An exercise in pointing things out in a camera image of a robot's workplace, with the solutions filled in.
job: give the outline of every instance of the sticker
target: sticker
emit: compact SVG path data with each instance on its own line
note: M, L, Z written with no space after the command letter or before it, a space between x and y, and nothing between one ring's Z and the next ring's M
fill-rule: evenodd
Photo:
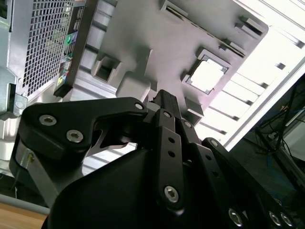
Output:
M62 83L62 81L63 81L63 78L62 78L62 76L61 76L61 77L59 77L59 78L58 78L58 81L57 81L57 86L58 86L59 84L61 84L61 83Z

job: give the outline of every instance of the black cable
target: black cable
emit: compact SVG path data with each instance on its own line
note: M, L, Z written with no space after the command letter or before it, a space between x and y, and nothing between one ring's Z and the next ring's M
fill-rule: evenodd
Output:
M300 120L300 119L296 119L297 121L300 121L300 122L302 122L302 123L305 123L305 121L303 121L303 120Z
M285 143L285 145L287 146L287 149L288 149L288 151L289 151L289 154L290 154L291 158L294 159L294 158L292 157L292 154L291 154L291 151L290 151L290 148L289 148L287 142L286 142L284 139L282 139L282 141L283 141L283 142Z
M302 95L302 93L305 92L305 89L302 90L301 92L299 93L296 93L297 95L294 96L294 99L297 98L298 96ZM286 113L287 110L283 110L283 111L280 111L279 113L277 113L276 115L272 116L271 118L268 118L266 120L264 120L258 127L262 127L262 126L266 126L266 125L269 125L269 123L272 123L274 122L275 120L279 119L280 117L282 117L283 114Z

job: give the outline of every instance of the mounting hole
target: mounting hole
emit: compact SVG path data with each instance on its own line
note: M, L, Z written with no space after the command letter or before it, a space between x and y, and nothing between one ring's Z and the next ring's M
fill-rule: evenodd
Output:
M175 140L172 139L171 137L169 137L168 140L169 140L171 143L175 143Z
M219 174L215 171L212 172L215 177L219 177Z
M171 157L175 157L176 156L176 154L173 151L168 151L168 155L171 156Z

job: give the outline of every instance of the screw hole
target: screw hole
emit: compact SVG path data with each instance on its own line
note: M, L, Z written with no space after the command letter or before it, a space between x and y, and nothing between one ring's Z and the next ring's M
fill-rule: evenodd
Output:
M214 174L215 177L219 177L219 174L215 171L212 172Z
M51 118L44 118L43 119L46 123L52 123L53 120Z
M71 134L71 137L78 138L79 136L78 136L78 134L77 134L77 133L72 133L72 134Z
M171 143L175 143L175 140L173 140L171 137L169 137L168 140L169 140Z
M168 155L171 156L171 157L175 157L176 156L176 154L173 151L168 151Z

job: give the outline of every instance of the metal frame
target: metal frame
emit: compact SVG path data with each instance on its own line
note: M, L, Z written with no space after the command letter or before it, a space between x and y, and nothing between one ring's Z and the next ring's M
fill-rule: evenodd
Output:
M70 71L67 75L66 82L61 86L54 95L64 97L72 88L80 67L82 54L86 47L86 42L89 36L90 27L93 22L94 13L96 11L99 0L87 0L84 8L83 17L80 24L79 34L75 43L73 60Z

